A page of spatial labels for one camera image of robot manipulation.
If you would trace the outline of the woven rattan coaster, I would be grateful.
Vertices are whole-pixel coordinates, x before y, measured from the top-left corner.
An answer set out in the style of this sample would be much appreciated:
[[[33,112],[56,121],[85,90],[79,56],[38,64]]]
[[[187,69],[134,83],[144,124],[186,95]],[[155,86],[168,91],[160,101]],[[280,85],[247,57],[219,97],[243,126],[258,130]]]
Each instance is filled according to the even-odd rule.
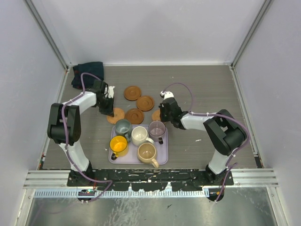
[[[121,108],[113,108],[114,116],[107,116],[107,121],[110,124],[116,124],[119,120],[125,118],[125,112]]]
[[[161,121],[161,122],[163,122],[162,119],[161,119],[161,117],[160,117],[160,110],[159,110],[159,109],[156,110],[156,111],[152,114],[151,118],[152,118],[152,121]]]

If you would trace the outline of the brown wooden coaster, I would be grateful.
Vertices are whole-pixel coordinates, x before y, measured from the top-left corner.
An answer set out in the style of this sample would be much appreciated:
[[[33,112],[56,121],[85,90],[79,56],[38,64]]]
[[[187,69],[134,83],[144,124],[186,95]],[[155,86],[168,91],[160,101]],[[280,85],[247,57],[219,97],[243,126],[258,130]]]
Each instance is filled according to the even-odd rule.
[[[144,112],[150,111],[154,104],[154,99],[151,96],[141,96],[136,101],[137,108]]]
[[[124,90],[124,98],[129,101],[135,101],[142,95],[138,86],[129,86]]]
[[[144,120],[144,113],[138,108],[132,108],[126,112],[125,119],[131,124],[141,124]]]

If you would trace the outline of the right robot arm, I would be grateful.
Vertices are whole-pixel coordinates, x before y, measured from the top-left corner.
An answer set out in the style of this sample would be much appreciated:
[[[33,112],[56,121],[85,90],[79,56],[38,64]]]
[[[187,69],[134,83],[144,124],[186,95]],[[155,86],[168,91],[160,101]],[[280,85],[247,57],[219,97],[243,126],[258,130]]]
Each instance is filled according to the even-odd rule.
[[[182,111],[174,97],[165,97],[159,108],[163,122],[171,122],[178,129],[195,129],[208,134],[214,154],[206,166],[205,176],[209,184],[218,185],[223,180],[230,158],[248,139],[243,124],[236,121],[226,109],[208,114]]]

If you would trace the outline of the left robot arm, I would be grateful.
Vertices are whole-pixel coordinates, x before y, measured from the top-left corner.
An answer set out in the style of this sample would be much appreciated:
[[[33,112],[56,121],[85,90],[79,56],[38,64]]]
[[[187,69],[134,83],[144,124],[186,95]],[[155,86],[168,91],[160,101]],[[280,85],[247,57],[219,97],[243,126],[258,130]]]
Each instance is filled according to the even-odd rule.
[[[51,105],[47,134],[65,152],[71,165],[72,185],[90,186],[95,174],[90,160],[80,144],[80,116],[90,107],[98,107],[101,114],[114,116],[114,87],[102,80],[95,80],[92,88],[64,103]]]

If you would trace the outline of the purple transparent mug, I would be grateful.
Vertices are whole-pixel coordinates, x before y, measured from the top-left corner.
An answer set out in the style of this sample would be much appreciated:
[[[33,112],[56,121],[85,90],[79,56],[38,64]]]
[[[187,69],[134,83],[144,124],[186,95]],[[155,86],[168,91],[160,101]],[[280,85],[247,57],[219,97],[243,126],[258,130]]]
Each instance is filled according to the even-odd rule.
[[[166,126],[161,121],[153,121],[148,125],[148,132],[150,138],[155,142],[158,142],[160,145],[164,143],[163,136],[166,132]]]

